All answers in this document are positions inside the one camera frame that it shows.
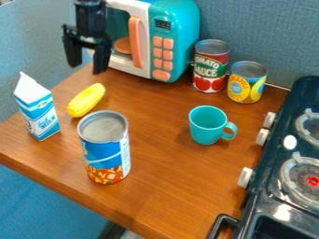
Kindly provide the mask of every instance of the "stove knob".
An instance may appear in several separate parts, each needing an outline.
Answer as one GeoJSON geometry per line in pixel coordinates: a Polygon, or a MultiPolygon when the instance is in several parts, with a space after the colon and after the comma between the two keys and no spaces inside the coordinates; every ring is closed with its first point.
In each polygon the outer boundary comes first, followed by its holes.
{"type": "Polygon", "coordinates": [[[240,177],[238,178],[237,185],[242,187],[243,189],[246,189],[253,172],[254,171],[251,168],[244,167],[242,169],[240,177]]]}
{"type": "Polygon", "coordinates": [[[292,150],[297,146],[297,138],[294,135],[287,135],[284,138],[283,146],[287,150],[292,150]]]}
{"type": "Polygon", "coordinates": [[[259,146],[264,146],[266,143],[266,140],[268,138],[268,135],[270,134],[270,130],[266,130],[266,129],[261,129],[258,133],[257,139],[256,139],[256,143],[259,146]]]}
{"type": "Polygon", "coordinates": [[[272,112],[268,112],[265,120],[264,120],[264,124],[263,127],[266,129],[270,129],[272,124],[274,123],[274,120],[276,118],[276,114],[272,113],[272,112]]]}

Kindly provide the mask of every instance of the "black stove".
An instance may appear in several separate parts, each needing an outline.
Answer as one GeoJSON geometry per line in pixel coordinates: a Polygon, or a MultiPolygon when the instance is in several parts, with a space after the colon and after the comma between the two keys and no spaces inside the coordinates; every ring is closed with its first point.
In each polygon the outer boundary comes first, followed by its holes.
{"type": "Polygon", "coordinates": [[[259,165],[238,182],[247,189],[240,219],[219,215],[207,237],[231,226],[236,239],[319,239],[319,77],[298,79],[263,126],[259,165]]]}

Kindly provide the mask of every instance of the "tin can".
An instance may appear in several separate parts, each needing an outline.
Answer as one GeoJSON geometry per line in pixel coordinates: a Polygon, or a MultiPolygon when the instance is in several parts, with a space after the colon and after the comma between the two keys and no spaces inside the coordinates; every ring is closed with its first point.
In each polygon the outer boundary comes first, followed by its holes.
{"type": "Polygon", "coordinates": [[[266,68],[260,63],[234,63],[230,68],[228,97],[241,104],[255,103],[261,98],[266,78],[266,68]]]}
{"type": "Polygon", "coordinates": [[[113,184],[131,170],[129,124],[111,110],[96,111],[77,125],[89,178],[100,184],[113,184]]]}
{"type": "Polygon", "coordinates": [[[207,39],[195,45],[193,87],[206,93],[224,88],[229,63],[229,45],[216,39],[207,39]]]}

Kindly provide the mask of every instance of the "milk carton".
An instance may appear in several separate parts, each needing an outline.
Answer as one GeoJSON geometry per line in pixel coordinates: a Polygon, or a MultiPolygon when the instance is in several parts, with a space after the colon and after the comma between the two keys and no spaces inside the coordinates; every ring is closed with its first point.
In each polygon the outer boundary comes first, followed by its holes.
{"type": "Polygon", "coordinates": [[[43,141],[60,130],[51,91],[20,72],[14,91],[27,131],[38,141],[43,141]]]}

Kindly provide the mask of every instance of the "cup handle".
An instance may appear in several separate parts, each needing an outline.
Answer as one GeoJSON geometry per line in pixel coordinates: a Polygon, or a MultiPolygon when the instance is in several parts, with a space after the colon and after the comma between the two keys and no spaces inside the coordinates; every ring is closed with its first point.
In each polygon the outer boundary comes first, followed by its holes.
{"type": "Polygon", "coordinates": [[[221,135],[221,137],[225,140],[231,140],[234,139],[237,135],[237,126],[235,124],[233,124],[232,122],[227,122],[226,126],[224,127],[228,128],[232,131],[232,134],[226,134],[223,130],[223,134],[221,135]]]}

